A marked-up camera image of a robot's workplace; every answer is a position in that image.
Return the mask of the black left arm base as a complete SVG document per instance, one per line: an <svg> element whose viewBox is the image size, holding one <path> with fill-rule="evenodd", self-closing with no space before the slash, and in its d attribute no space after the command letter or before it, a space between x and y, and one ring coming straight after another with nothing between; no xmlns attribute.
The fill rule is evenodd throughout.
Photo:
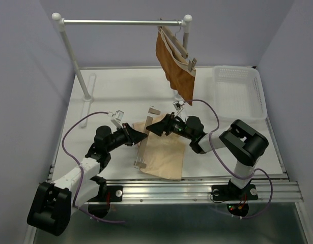
<svg viewBox="0 0 313 244"><path fill-rule="evenodd" d="M98 186L98 193L88 203L88 212L98 218L104 218L110 212L111 203L122 202L123 186L108 185L106 179L99 176L91 178Z"/></svg>

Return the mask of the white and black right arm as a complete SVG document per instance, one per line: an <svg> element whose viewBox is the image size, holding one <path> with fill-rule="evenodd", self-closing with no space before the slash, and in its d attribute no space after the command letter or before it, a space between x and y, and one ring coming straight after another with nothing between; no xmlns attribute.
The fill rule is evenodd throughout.
<svg viewBox="0 0 313 244"><path fill-rule="evenodd" d="M233 198L240 198L246 192L246 186L254 174L255 165L269 145L267 138L240 119L235 120L227 130L219 135L204 132L204 125L196 116L186 121L172 114L159 122L147 126L149 132L162 136L175 133L190 140L190 148L197 154L213 152L217 158L217 149L227 148L236 158L236 166L231 171L223 161L220 163L231 174L227 192Z"/></svg>

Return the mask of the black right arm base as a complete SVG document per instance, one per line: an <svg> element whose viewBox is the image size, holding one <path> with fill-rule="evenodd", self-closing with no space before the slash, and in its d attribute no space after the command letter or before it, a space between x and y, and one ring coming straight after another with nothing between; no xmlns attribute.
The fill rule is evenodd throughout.
<svg viewBox="0 0 313 244"><path fill-rule="evenodd" d="M244 189L234 185L215 185L210 193L210 200L214 203L225 203L230 214L237 217L246 217L249 212L249 201L258 200L255 185L248 184Z"/></svg>

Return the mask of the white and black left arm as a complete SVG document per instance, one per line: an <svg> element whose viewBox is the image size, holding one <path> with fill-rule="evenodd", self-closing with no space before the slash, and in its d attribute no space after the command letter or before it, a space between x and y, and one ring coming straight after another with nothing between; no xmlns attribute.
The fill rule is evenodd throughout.
<svg viewBox="0 0 313 244"><path fill-rule="evenodd" d="M111 151L126 145L133 146L147 138L127 123L111 131L108 126L96 129L94 142L83 160L61 178L39 184L35 193L27 223L55 236L67 228L71 216L91 199L111 199L106 179L99 176L111 160Z"/></svg>

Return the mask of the beige underwear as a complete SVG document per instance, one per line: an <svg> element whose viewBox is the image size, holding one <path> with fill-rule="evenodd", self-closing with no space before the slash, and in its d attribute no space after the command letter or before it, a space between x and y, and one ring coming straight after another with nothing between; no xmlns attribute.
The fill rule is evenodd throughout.
<svg viewBox="0 0 313 244"><path fill-rule="evenodd" d="M159 137L150 132L143 156L143 163L146 167L136 166L136 168L152 176L180 180L184 152L185 144L178 135L171 133L168 136Z"/></svg>

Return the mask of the wooden clip hanger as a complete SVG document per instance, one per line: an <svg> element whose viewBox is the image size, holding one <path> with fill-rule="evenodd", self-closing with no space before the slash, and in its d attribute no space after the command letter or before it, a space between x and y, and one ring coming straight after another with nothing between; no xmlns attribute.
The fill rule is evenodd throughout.
<svg viewBox="0 0 313 244"><path fill-rule="evenodd" d="M146 121L145 121L144 130L143 130L143 132L145 134L147 134L147 136L149 135L149 131L146 129L146 127L152 124L153 116L154 115L160 115L160 113L161 113L160 110L156 109L154 106L150 106L150 108L148 110L148 116L147 116ZM145 161L144 161L144 153L146 150L147 142L148 142L148 137L145 138L143 141L141 141L139 144L139 148L138 148L138 152L137 152L137 158L134 162L134 167L137 169L146 168L146 166L147 166Z"/></svg>

